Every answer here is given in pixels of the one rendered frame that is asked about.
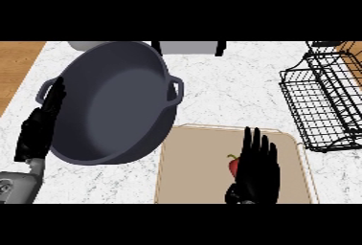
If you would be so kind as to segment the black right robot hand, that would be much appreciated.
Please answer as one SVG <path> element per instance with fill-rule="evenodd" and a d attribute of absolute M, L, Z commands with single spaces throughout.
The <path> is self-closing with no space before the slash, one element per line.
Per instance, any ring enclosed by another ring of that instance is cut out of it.
<path fill-rule="evenodd" d="M 245 128 L 234 182 L 224 193 L 226 204 L 274 205 L 279 199 L 277 148 L 260 129 Z"/>

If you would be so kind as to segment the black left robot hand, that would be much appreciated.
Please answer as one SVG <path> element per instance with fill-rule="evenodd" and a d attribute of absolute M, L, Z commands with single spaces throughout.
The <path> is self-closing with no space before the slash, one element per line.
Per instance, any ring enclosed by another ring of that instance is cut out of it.
<path fill-rule="evenodd" d="M 16 140 L 14 161 L 25 162 L 29 159 L 44 159 L 48 154 L 54 121 L 66 96 L 63 78 L 57 78 L 41 107 L 36 107 L 20 125 Z"/>

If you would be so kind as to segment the red bell pepper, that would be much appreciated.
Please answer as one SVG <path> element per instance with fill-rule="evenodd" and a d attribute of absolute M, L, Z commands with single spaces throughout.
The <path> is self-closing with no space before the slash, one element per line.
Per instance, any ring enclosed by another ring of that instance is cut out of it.
<path fill-rule="evenodd" d="M 229 171 L 232 176 L 236 177 L 239 157 L 236 157 L 233 154 L 229 154 L 226 157 L 232 159 L 232 161 L 229 162 Z"/>

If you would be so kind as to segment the beige tray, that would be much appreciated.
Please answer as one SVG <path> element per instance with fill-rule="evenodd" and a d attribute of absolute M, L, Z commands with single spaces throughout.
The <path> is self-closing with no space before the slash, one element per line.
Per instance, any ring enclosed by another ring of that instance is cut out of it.
<path fill-rule="evenodd" d="M 279 202 L 314 204 L 313 179 L 304 148 L 276 129 L 260 133 L 277 147 Z M 158 204 L 221 204 L 233 183 L 229 162 L 240 154 L 240 127 L 187 123 L 175 126 L 161 146 L 153 202 Z"/>

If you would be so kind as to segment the grey appliance with black legs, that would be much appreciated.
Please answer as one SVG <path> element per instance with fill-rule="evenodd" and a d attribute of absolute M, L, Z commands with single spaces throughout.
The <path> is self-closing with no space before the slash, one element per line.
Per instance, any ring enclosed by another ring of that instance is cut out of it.
<path fill-rule="evenodd" d="M 69 46 L 85 52 L 103 44 L 103 41 L 69 41 Z M 150 41 L 149 46 L 161 55 L 214 55 L 223 56 L 224 41 Z"/>

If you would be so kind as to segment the dark grey two-handled pot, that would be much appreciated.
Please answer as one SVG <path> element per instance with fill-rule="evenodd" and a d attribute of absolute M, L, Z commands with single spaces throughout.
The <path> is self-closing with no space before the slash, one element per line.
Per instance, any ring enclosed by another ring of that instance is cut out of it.
<path fill-rule="evenodd" d="M 130 163 L 162 143 L 183 98 L 181 79 L 141 41 L 106 42 L 87 50 L 59 76 L 66 96 L 50 152 L 81 166 Z"/>

